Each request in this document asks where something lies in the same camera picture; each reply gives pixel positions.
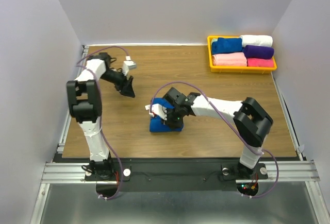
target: gray floor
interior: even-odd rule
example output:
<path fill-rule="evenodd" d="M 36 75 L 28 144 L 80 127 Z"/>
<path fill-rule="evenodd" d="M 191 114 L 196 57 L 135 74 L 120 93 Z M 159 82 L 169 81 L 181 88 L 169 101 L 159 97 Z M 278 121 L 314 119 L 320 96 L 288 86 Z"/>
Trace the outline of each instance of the gray floor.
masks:
<path fill-rule="evenodd" d="M 269 184 L 260 186 L 265 190 Z M 123 193 L 97 199 L 95 185 L 52 185 L 41 223 L 317 223 L 304 182 L 279 183 L 261 199 L 233 192 Z"/>

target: yellow tray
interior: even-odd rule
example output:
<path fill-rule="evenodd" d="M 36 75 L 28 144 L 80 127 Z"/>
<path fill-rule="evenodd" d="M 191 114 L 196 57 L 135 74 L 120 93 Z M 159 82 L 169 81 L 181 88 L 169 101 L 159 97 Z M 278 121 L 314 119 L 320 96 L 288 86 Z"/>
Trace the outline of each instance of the yellow tray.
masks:
<path fill-rule="evenodd" d="M 274 67 L 245 67 L 245 66 L 214 66 L 212 64 L 212 53 L 211 53 L 211 40 L 222 38 L 238 38 L 238 36 L 208 36 L 207 37 L 207 46 L 208 46 L 208 55 L 210 61 L 211 72 L 228 72 L 228 73 L 258 73 L 258 74 L 269 74 L 272 71 L 277 69 L 275 58 L 273 57 Z"/>

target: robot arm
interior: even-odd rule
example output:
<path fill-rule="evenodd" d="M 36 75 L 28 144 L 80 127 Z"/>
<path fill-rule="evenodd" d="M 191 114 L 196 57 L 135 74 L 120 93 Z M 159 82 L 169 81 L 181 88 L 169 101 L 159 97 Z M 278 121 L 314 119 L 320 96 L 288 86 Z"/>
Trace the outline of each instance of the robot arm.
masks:
<path fill-rule="evenodd" d="M 174 108 L 164 108 L 160 104 L 151 107 L 152 117 L 158 115 L 163 124 L 171 129 L 183 126 L 183 117 L 209 116 L 221 118 L 209 102 L 224 115 L 224 117 L 235 123 L 238 132 L 256 153 L 261 154 L 261 148 L 266 139 L 273 119 L 253 98 L 246 98 L 245 101 L 227 101 L 208 98 L 208 101 L 199 93 L 190 93 L 188 96 L 180 93 L 177 89 L 171 88 L 163 97 Z M 240 165 L 247 173 L 252 174 L 260 156 L 252 153 L 246 146 L 240 158 Z"/>
<path fill-rule="evenodd" d="M 89 57 L 82 73 L 75 80 L 67 82 L 70 114 L 82 128 L 90 150 L 89 170 L 102 177 L 111 175 L 113 166 L 101 133 L 102 101 L 96 81 L 104 79 L 112 82 L 120 94 L 135 97 L 133 76 L 127 77 L 127 74 L 136 68 L 136 64 L 126 57 L 123 67 L 116 70 L 110 67 L 112 59 L 107 53 Z"/>

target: wall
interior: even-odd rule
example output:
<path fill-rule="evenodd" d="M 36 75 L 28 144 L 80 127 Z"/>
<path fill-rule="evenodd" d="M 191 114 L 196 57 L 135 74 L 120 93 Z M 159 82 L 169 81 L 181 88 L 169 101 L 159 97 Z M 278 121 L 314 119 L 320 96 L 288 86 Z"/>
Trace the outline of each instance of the wall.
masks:
<path fill-rule="evenodd" d="M 271 34 L 291 0 L 60 0 L 83 44 L 206 43 Z"/>
<path fill-rule="evenodd" d="M 0 0 L 0 222 L 29 223 L 80 42 L 58 0 Z"/>
<path fill-rule="evenodd" d="M 273 36 L 276 81 L 304 154 L 316 162 L 330 209 L 329 34 L 328 0 L 292 0 Z"/>

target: folded towel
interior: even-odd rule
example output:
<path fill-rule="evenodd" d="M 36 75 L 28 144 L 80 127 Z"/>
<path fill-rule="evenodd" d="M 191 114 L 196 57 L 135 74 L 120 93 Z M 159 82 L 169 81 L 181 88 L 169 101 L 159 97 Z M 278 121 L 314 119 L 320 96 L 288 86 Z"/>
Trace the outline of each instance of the folded towel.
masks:
<path fill-rule="evenodd" d="M 212 43 L 212 55 L 220 53 L 237 53 L 242 51 L 241 38 L 221 38 Z"/>
<path fill-rule="evenodd" d="M 214 66 L 246 66 L 244 53 L 215 54 L 212 56 Z"/>
<path fill-rule="evenodd" d="M 269 59 L 248 58 L 247 65 L 249 67 L 274 67 L 274 61 Z"/>
<path fill-rule="evenodd" d="M 243 47 L 247 45 L 272 47 L 273 45 L 273 38 L 268 35 L 241 35 L 240 38 L 242 38 Z"/>
<path fill-rule="evenodd" d="M 247 45 L 244 48 L 243 52 L 246 58 L 271 59 L 274 55 L 274 48 L 257 45 Z"/>

